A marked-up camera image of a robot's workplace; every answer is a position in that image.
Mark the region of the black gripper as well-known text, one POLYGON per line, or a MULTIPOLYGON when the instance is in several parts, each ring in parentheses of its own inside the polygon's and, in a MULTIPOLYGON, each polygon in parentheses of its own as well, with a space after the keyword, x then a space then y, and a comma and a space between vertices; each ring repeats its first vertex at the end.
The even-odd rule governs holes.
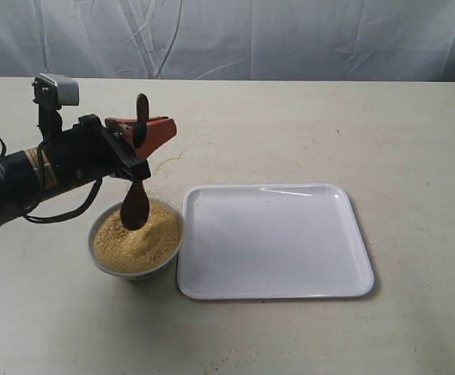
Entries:
POLYGON ((59 114, 38 117, 42 141, 36 147, 39 191, 70 191, 113 175, 123 180, 151 177, 147 158, 177 134, 173 119, 82 116, 62 129, 59 114))

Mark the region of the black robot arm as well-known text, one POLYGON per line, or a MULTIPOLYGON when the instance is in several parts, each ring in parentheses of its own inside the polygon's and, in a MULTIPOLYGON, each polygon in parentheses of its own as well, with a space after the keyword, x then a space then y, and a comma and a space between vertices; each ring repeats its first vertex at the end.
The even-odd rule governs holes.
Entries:
POLYGON ((2 151, 0 227, 20 217, 44 224, 80 216, 95 200, 104 177, 149 179, 149 156, 176 133, 174 120, 165 116, 151 118, 142 127, 124 119, 101 123, 96 115, 87 115, 35 148, 2 151), (86 184, 92 187, 78 208, 50 217, 32 215, 41 202, 86 184))

